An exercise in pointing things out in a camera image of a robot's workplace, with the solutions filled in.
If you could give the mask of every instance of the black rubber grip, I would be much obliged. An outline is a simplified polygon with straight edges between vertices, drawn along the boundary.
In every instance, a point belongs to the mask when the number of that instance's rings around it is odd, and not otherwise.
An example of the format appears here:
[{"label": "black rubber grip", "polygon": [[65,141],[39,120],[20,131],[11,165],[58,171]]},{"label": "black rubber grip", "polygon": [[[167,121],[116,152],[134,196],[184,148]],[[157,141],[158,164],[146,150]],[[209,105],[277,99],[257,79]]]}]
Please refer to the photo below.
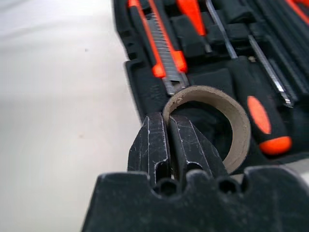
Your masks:
[{"label": "black rubber grip", "polygon": [[154,53],[152,51],[152,47],[150,45],[148,36],[146,34],[146,30],[145,30],[144,25],[142,23],[142,19],[140,17],[140,14],[138,12],[137,7],[135,7],[135,6],[130,7],[130,15],[131,15],[131,19],[132,19],[132,22],[134,24],[134,27],[135,27],[139,37],[141,38],[142,43],[143,43],[143,45],[144,45],[144,47],[147,51],[148,57],[150,59],[151,66],[153,67],[157,63],[157,61],[155,60],[155,56],[154,56]]},{"label": "black rubber grip", "polygon": [[171,22],[186,58],[205,55],[205,40],[197,33],[188,16],[172,17]]},{"label": "black rubber grip", "polygon": [[242,5],[239,0],[217,0],[216,5],[224,11],[227,23],[242,23],[252,18],[248,6]]}]

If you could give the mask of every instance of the orange tool handle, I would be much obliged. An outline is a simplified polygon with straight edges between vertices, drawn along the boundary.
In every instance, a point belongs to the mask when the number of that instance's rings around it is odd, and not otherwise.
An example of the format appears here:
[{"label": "orange tool handle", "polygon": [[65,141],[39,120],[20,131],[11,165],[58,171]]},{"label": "orange tool handle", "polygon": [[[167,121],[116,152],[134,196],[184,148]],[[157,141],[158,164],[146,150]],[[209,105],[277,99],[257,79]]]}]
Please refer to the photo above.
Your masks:
[{"label": "orange tool handle", "polygon": [[[151,52],[151,54],[154,56],[154,59],[155,59],[155,64],[152,68],[154,76],[158,77],[158,78],[166,77],[166,72],[165,72],[161,57],[160,57],[158,49],[155,45],[153,36],[151,34],[149,25],[147,23],[147,19],[145,17],[145,14],[142,10],[141,5],[140,5],[140,1],[139,0],[128,0],[128,7],[131,8],[131,9],[136,7],[136,9],[138,11],[139,18],[137,18],[136,15],[134,15],[134,14],[131,14],[131,16],[132,16],[133,22],[135,22],[135,26],[137,27],[137,29],[140,29],[140,30],[138,30],[139,33],[142,33],[142,31],[144,31],[145,34],[146,34],[146,37],[148,39],[148,42],[150,44],[150,51],[149,52]],[[139,20],[142,21],[142,26],[143,26],[142,29],[140,28],[140,25],[138,23]]]},{"label": "orange tool handle", "polygon": [[201,36],[206,36],[201,11],[197,0],[177,0],[177,5],[184,15],[187,15],[191,20],[193,26]]},{"label": "orange tool handle", "polygon": [[157,9],[157,6],[154,2],[154,0],[148,0],[149,1],[149,4],[150,4],[150,7],[159,23],[159,27],[164,35],[164,40],[166,41],[167,43],[167,46],[169,48],[169,51],[171,53],[171,56],[175,62],[175,65],[176,65],[176,68],[179,72],[187,72],[188,71],[188,67],[187,67],[187,63],[185,61],[185,58],[184,58],[184,55],[183,55],[183,52],[182,51],[176,51],[169,39],[169,35],[164,27],[164,24],[162,22],[162,19],[160,17],[160,13]]},{"label": "orange tool handle", "polygon": [[304,4],[305,6],[309,7],[309,0],[285,0],[290,7],[298,14],[302,20],[309,24],[309,17],[298,7],[297,3]]}]

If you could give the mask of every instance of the orange rubber grip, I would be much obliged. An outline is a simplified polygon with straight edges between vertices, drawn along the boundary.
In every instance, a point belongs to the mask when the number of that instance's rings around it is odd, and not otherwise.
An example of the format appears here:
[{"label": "orange rubber grip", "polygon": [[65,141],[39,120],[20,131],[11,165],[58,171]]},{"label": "orange rubber grip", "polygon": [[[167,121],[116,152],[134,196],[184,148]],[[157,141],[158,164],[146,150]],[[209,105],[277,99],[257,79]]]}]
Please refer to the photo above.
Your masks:
[{"label": "orange rubber grip", "polygon": [[156,64],[152,68],[154,76],[158,77],[158,78],[166,77],[166,72],[165,72],[165,69],[164,69],[161,57],[160,57],[158,49],[157,49],[157,47],[155,45],[155,41],[154,41],[154,39],[152,37],[149,25],[147,23],[147,19],[146,19],[145,15],[144,15],[142,7],[140,5],[140,1],[139,0],[128,0],[128,6],[129,7],[136,7],[138,12],[139,12],[140,18],[142,20],[144,29],[145,29],[146,34],[147,34],[147,38],[149,40],[152,52],[154,54],[154,58],[156,60]]},{"label": "orange rubber grip", "polygon": [[197,0],[177,0],[177,5],[182,14],[189,17],[198,34],[206,36],[206,30]]},{"label": "orange rubber grip", "polygon": [[[271,122],[262,103],[256,97],[249,96],[248,109],[255,125],[259,128],[259,130],[266,135],[271,135]],[[268,155],[278,155],[291,149],[292,139],[289,136],[281,136],[266,140],[260,143],[259,147],[261,151]]]}]

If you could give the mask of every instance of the metal shaft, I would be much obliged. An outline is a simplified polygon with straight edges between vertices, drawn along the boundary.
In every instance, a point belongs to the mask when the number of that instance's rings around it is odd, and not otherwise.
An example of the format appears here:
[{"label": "metal shaft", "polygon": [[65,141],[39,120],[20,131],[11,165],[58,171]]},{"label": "metal shaft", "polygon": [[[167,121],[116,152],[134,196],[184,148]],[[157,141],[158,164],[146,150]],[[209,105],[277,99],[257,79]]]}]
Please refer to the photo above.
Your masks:
[{"label": "metal shaft", "polygon": [[224,26],[212,4],[212,1],[211,0],[206,0],[206,6],[207,6],[207,9],[212,17],[212,19],[214,20],[214,22],[218,25],[222,35],[223,35],[223,39],[224,39],[224,42],[225,42],[225,46],[226,46],[226,49],[227,49],[227,52],[229,53],[230,57],[232,59],[235,59],[237,58],[237,54],[236,54],[236,51],[235,49],[233,48],[233,45],[231,44],[230,40],[228,39],[228,36],[226,34],[226,31],[224,29]]},{"label": "metal shaft", "polygon": [[283,88],[283,85],[281,84],[280,79],[278,78],[276,72],[272,68],[272,66],[269,63],[269,61],[267,60],[267,58],[266,58],[265,54],[263,53],[262,49],[260,48],[259,44],[256,42],[255,38],[252,35],[249,35],[248,38],[249,38],[250,45],[253,48],[257,58],[262,63],[265,71],[267,72],[267,74],[271,78],[274,86],[277,88],[277,90],[279,91],[280,95],[284,99],[284,102],[285,102],[284,105],[287,106],[287,107],[293,107],[293,103],[291,102],[290,98],[286,94],[286,91]]}]

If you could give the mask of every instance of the screwdriver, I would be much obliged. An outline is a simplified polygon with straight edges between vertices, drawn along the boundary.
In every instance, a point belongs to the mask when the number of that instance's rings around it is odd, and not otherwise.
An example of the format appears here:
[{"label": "screwdriver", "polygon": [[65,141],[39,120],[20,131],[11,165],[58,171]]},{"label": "screwdriver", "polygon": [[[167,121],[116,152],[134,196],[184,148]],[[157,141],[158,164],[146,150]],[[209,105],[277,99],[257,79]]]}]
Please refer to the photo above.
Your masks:
[{"label": "screwdriver", "polygon": [[145,15],[139,0],[129,0],[131,19],[147,50],[153,75],[161,78],[167,94],[173,95],[189,85],[187,64],[183,52],[175,48],[176,38],[167,32],[169,22],[162,19],[162,1],[149,0],[149,4],[151,12]]},{"label": "screwdriver", "polygon": [[211,0],[206,0],[206,6],[218,25],[232,58],[228,67],[236,84],[238,101],[248,114],[253,136],[260,149],[268,155],[287,152],[292,146],[292,139],[287,135],[276,107],[268,99],[263,86],[255,80],[247,57],[237,56]]},{"label": "screwdriver", "polygon": [[197,33],[205,39],[205,50],[206,52],[212,52],[210,44],[206,41],[206,30],[204,27],[203,19],[200,13],[199,5],[197,0],[176,0],[178,8],[181,13],[190,19]]}]

